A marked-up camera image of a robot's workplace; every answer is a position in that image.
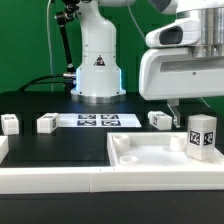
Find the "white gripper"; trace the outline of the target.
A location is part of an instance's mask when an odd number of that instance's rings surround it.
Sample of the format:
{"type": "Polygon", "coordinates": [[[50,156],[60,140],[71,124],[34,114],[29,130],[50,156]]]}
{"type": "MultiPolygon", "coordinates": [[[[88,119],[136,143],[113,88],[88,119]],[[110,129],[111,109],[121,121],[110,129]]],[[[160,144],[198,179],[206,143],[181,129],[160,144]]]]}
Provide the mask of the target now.
{"type": "Polygon", "coordinates": [[[190,48],[148,50],[140,64],[139,92],[145,100],[169,99],[179,128],[178,99],[224,95],[224,57],[195,59],[190,48]]]}

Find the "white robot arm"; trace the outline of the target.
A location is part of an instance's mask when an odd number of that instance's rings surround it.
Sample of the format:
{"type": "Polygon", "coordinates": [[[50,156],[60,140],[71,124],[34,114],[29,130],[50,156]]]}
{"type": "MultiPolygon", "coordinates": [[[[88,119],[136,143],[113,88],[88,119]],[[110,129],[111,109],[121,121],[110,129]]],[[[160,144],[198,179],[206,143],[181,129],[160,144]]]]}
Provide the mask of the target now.
{"type": "MultiPolygon", "coordinates": [[[[82,33],[82,63],[72,96],[91,103],[110,103],[125,95],[116,64],[116,28],[98,8],[129,6],[136,0],[78,0],[65,17],[78,18],[82,33]]],[[[165,100],[180,124],[181,98],[224,95],[224,0],[148,0],[176,20],[149,32],[149,47],[141,59],[139,92],[146,100],[165,100]]]]}

